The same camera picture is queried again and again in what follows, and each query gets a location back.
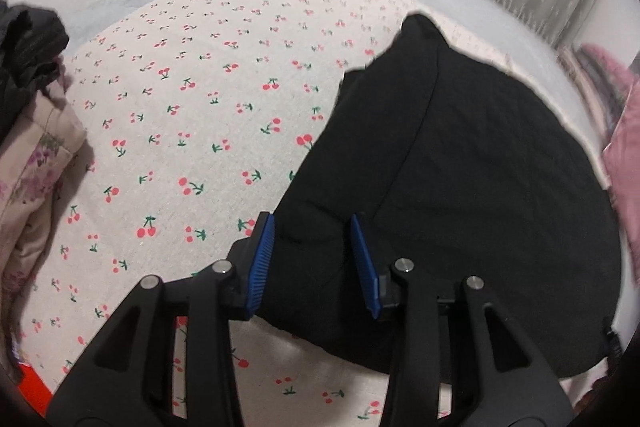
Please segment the beige floral garment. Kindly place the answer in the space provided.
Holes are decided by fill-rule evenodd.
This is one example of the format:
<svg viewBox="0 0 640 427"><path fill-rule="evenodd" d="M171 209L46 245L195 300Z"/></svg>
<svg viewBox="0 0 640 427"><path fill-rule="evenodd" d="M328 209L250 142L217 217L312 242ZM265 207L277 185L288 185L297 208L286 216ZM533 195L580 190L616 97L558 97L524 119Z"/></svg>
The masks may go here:
<svg viewBox="0 0 640 427"><path fill-rule="evenodd" d="M1 143L1 368L13 384L22 380L16 300L48 243L55 185L87 136L66 98L65 66L56 64L58 78L36 92Z"/></svg>

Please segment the cherry print sheet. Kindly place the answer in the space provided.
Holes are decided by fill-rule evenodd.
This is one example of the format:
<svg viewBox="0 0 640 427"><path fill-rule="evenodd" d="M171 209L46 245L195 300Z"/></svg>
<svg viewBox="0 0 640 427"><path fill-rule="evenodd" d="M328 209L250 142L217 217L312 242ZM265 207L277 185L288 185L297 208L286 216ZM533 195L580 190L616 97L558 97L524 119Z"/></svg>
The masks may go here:
<svg viewBox="0 0 640 427"><path fill-rule="evenodd" d="M471 1L479 28L420 0L154 0L84 44L68 96L87 150L65 173L21 318L30 399L66 397L81 351L145 274L185 277L250 235L326 125L344 72L370 63L411 12L588 132L551 49Z"/></svg>

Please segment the pink velvet pillow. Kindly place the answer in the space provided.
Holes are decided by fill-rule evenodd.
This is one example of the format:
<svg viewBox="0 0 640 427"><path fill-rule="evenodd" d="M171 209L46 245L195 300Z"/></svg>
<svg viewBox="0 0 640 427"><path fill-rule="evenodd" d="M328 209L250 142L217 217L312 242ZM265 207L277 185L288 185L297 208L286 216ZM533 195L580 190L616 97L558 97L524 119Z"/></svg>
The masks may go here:
<svg viewBox="0 0 640 427"><path fill-rule="evenodd" d="M639 284L639 76L611 55L605 55L605 67L625 104L603 160L614 208L626 233L634 281Z"/></svg>

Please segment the folded striped bedding stack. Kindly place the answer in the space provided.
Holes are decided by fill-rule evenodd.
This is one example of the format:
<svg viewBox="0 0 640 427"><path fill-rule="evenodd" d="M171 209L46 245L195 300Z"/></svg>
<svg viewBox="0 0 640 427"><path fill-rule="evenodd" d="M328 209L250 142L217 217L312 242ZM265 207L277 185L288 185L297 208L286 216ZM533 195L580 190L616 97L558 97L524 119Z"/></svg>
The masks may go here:
<svg viewBox="0 0 640 427"><path fill-rule="evenodd" d="M593 43L560 49L558 63L578 89L601 145L608 145L639 75Z"/></svg>

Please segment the black long coat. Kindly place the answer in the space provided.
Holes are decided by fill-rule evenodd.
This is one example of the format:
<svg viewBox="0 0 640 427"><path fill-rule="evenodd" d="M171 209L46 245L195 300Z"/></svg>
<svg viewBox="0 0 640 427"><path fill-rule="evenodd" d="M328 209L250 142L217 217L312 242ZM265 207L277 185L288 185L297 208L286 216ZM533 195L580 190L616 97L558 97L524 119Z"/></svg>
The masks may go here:
<svg viewBox="0 0 640 427"><path fill-rule="evenodd" d="M608 193L534 91L457 52L424 15L346 72L274 213L258 309L271 326L384 373L394 333L363 300L356 213L385 262L412 260L441 293L484 279L559 377L603 359L622 283Z"/></svg>

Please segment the black clothes pile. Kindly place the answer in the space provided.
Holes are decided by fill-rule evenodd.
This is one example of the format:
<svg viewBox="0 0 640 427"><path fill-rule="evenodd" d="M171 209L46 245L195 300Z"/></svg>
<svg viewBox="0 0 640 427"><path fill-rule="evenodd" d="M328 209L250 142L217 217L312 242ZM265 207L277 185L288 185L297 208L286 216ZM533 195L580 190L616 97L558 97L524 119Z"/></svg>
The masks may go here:
<svg viewBox="0 0 640 427"><path fill-rule="evenodd" d="M1 141L36 93L58 79L69 41L57 12L1 0Z"/></svg>

